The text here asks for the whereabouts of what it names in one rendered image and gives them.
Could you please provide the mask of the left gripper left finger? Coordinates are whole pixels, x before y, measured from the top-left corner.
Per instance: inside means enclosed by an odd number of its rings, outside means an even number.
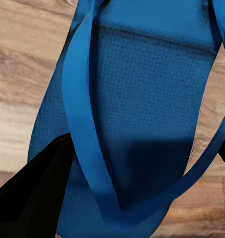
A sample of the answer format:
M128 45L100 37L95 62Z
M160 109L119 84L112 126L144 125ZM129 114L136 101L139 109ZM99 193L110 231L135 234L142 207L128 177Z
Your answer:
M63 134L0 188L0 238L55 238L74 154Z

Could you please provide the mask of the sandal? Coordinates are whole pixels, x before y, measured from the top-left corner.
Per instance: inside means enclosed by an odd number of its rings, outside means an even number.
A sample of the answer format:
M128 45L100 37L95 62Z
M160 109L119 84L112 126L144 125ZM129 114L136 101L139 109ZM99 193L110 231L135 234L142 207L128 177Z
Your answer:
M225 116L184 175L225 0L78 0L39 107L27 163L70 133L56 233L149 238L225 140Z

